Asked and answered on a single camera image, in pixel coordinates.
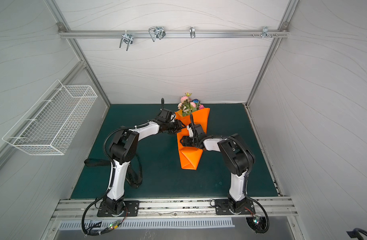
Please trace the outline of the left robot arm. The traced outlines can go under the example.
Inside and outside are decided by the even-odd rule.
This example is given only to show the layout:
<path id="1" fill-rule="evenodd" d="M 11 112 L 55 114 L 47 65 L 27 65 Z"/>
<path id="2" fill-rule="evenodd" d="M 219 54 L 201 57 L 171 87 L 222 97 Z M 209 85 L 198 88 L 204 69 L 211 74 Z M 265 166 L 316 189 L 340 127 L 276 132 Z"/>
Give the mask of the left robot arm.
<path id="1" fill-rule="evenodd" d="M 176 119 L 176 114 L 161 108 L 158 115 L 144 124 L 132 127 L 120 127 L 112 131 L 105 139 L 103 150 L 111 163 L 110 180 L 107 191 L 102 197 L 101 207 L 108 214 L 119 216 L 125 209 L 124 185 L 138 188 L 143 181 L 141 164 L 139 173 L 131 168 L 131 161 L 139 158 L 137 146 L 140 140 L 160 133 L 171 135 L 181 132 L 186 125 Z"/>

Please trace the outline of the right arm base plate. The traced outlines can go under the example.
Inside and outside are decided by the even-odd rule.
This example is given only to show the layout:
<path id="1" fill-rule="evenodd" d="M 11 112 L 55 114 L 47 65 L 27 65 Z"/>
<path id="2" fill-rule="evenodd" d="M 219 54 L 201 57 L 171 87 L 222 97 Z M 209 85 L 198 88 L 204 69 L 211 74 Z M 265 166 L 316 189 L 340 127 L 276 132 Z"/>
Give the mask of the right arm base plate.
<path id="1" fill-rule="evenodd" d="M 216 215 L 255 215 L 254 203 L 248 199 L 234 201 L 233 199 L 215 199 L 214 206 Z"/>

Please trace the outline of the orange wrapping paper sheet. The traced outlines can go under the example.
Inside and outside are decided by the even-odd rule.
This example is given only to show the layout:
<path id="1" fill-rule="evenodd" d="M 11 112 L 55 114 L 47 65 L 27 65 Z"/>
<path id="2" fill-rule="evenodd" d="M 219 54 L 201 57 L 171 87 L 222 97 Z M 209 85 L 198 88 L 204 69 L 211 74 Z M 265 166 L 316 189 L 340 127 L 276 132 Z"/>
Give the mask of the orange wrapping paper sheet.
<path id="1" fill-rule="evenodd" d="M 175 113 L 176 119 L 186 126 L 176 134 L 181 168 L 184 170 L 196 170 L 204 151 L 196 147 L 193 133 L 189 130 L 192 123 L 191 117 L 184 117 L 182 110 Z M 210 108 L 204 108 L 192 114 L 195 126 L 201 125 L 204 134 L 207 133 L 209 114 Z"/>

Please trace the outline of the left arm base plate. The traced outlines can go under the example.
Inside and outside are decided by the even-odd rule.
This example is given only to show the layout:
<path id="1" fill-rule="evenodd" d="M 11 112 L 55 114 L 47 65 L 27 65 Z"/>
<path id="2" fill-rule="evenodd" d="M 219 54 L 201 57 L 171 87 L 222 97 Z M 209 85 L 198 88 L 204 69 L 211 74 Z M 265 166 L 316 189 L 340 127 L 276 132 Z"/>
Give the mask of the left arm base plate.
<path id="1" fill-rule="evenodd" d="M 128 217 L 136 217 L 138 214 L 140 201 L 123 201 L 122 207 L 119 207 L 119 210 L 111 210 L 105 203 L 101 203 L 97 217 L 124 217 L 127 215 Z"/>

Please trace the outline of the black printed ribbon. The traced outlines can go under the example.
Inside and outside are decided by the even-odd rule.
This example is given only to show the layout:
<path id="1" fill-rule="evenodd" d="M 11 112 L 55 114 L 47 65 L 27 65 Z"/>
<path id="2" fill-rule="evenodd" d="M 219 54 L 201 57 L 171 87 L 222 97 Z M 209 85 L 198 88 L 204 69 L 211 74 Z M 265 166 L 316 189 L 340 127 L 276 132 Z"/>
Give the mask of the black printed ribbon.
<path id="1" fill-rule="evenodd" d="M 142 166 L 138 153 L 135 154 L 135 158 L 138 161 L 139 172 L 136 173 L 136 171 L 131 167 L 131 165 L 129 165 L 129 167 L 127 168 L 125 180 L 132 188 L 137 189 L 142 184 L 143 177 L 142 177 Z M 110 161 L 103 159 L 86 159 L 84 160 L 84 164 L 86 167 L 111 166 Z"/>

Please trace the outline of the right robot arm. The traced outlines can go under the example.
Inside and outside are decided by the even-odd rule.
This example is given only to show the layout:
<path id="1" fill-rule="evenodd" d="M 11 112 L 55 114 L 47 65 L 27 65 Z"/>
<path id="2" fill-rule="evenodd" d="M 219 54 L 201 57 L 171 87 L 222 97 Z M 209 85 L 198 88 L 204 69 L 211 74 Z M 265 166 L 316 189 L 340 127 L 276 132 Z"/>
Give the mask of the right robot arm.
<path id="1" fill-rule="evenodd" d="M 250 203 L 246 193 L 247 178 L 252 171 L 255 157 L 240 135 L 208 136 L 200 124 L 189 124 L 180 135 L 178 153 L 181 167 L 195 170 L 205 151 L 218 152 L 231 174 L 227 207 L 231 214 L 241 214 Z"/>

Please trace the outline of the light pink fake rose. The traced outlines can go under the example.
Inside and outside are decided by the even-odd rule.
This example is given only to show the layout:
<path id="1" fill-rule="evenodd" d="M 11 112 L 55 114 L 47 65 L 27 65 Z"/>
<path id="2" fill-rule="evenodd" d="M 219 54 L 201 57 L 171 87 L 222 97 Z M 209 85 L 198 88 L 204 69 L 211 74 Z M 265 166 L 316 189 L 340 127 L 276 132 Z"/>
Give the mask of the light pink fake rose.
<path id="1" fill-rule="evenodd" d="M 191 107 L 191 93 L 185 93 L 185 95 L 183 97 L 180 98 L 180 103 L 184 103 L 184 104 L 187 104 L 188 107 Z"/>

